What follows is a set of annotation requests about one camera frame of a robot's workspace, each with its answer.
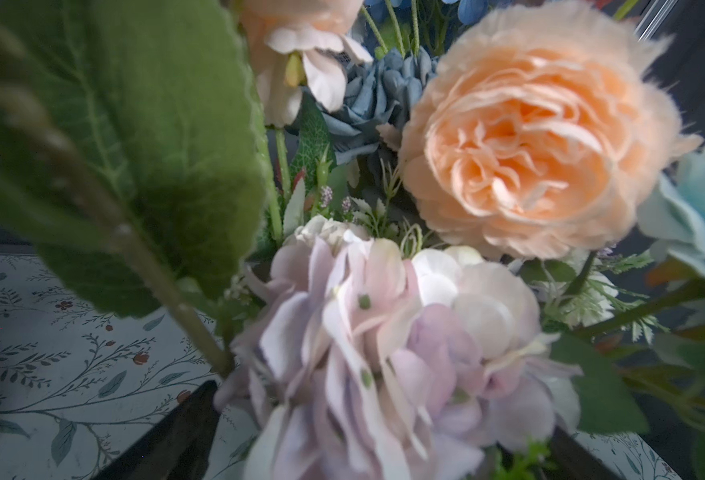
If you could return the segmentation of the pale pink hydrangea stem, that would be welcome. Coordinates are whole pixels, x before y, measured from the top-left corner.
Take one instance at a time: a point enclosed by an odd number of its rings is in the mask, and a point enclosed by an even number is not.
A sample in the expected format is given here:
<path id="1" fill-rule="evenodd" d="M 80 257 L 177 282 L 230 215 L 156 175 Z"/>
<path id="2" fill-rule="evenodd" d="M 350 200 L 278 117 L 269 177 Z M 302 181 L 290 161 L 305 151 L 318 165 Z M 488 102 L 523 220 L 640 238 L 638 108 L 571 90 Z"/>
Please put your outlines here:
<path id="1" fill-rule="evenodd" d="M 260 426 L 248 479 L 462 479 L 485 452 L 576 430 L 575 365 L 534 292 L 459 246 L 412 257 L 316 217 L 246 286 L 264 306 L 216 392 Z"/>

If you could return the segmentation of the peach flower stem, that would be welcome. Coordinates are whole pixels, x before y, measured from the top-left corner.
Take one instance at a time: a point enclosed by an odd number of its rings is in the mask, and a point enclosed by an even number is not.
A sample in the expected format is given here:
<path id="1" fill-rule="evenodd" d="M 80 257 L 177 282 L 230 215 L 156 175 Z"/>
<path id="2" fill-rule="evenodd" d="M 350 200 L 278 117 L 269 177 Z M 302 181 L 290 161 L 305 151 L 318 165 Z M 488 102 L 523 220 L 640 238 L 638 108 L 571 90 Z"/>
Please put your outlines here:
<path id="1" fill-rule="evenodd" d="M 398 150 L 426 226 L 489 258 L 622 240 L 662 170 L 702 142 L 645 78 L 667 46 L 583 1 L 512 6 L 469 28 Z"/>

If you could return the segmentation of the orange sunflower stem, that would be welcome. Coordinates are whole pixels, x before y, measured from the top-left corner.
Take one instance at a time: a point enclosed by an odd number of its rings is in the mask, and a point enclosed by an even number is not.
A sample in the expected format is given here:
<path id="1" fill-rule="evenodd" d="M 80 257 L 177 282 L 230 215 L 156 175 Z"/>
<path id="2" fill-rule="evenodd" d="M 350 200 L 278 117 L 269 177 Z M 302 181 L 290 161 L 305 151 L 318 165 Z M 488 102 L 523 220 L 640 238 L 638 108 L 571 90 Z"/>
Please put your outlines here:
<path id="1" fill-rule="evenodd" d="M 254 249 L 262 110 L 219 1 L 0 4 L 0 226 L 100 312 L 200 320 Z"/>

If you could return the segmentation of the blue hydrangea flower stem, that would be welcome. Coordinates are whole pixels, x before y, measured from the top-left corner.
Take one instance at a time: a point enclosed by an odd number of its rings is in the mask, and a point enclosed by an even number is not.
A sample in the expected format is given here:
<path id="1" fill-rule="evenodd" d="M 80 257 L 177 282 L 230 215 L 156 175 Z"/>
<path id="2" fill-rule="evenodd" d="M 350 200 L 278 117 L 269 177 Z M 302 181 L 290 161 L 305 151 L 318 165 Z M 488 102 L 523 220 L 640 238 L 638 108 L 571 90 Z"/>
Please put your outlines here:
<path id="1" fill-rule="evenodd" d="M 378 58 L 395 49 L 401 53 L 423 47 L 442 54 L 471 26 L 512 1 L 366 1 L 353 35 Z"/>

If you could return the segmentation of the light teal carnation stem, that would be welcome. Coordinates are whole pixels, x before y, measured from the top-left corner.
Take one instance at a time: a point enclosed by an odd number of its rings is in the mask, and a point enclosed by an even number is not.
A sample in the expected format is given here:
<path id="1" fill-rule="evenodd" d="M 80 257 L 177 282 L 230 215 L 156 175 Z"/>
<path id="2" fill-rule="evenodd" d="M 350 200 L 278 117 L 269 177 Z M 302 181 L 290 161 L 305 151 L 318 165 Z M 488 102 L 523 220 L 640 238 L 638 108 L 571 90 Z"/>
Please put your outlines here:
<path id="1" fill-rule="evenodd" d="M 684 156 L 674 174 L 660 176 L 638 209 L 638 225 L 653 239 L 651 252 L 658 260 L 649 279 L 669 285 L 668 292 L 576 334 L 592 340 L 674 307 L 697 307 L 684 326 L 655 336 L 659 364 L 625 370 L 623 377 L 705 436 L 705 145 Z"/>

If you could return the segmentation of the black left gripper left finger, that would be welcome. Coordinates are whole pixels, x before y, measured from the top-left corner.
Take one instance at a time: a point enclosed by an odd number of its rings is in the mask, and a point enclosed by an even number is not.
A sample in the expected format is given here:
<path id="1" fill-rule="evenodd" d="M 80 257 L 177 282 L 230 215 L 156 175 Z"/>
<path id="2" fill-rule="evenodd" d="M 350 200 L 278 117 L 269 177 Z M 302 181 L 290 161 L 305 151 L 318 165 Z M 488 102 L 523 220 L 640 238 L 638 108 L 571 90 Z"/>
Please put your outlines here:
<path id="1" fill-rule="evenodd" d="M 220 423 L 214 409 L 216 390 L 212 380 L 200 385 L 96 480 L 202 480 Z"/>

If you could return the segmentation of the dusty blue rose bunch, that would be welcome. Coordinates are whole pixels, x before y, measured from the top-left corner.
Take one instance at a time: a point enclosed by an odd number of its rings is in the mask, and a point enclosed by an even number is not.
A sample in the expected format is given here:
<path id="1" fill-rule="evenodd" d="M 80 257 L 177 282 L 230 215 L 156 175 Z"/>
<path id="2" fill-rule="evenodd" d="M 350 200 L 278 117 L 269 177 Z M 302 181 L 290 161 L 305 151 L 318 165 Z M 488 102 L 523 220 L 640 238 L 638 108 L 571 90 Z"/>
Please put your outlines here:
<path id="1" fill-rule="evenodd" d="M 421 48 L 403 56 L 392 49 L 370 64 L 346 65 L 346 93 L 342 108 L 322 112 L 334 144 L 336 162 L 348 164 L 374 154 L 381 137 L 378 126 L 400 131 L 426 84 L 436 76 L 438 59 Z"/>

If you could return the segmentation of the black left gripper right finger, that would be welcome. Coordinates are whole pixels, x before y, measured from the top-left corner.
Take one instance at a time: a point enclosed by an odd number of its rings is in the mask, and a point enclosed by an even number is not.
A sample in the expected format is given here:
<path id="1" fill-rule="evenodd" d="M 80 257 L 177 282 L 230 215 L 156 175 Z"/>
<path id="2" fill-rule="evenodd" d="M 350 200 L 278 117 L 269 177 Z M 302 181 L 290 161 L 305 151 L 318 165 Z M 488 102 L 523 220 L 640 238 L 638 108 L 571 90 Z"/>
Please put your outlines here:
<path id="1" fill-rule="evenodd" d="M 543 472 L 550 480 L 619 480 L 619 476 L 589 453 L 561 428 L 549 442 L 554 468 Z"/>

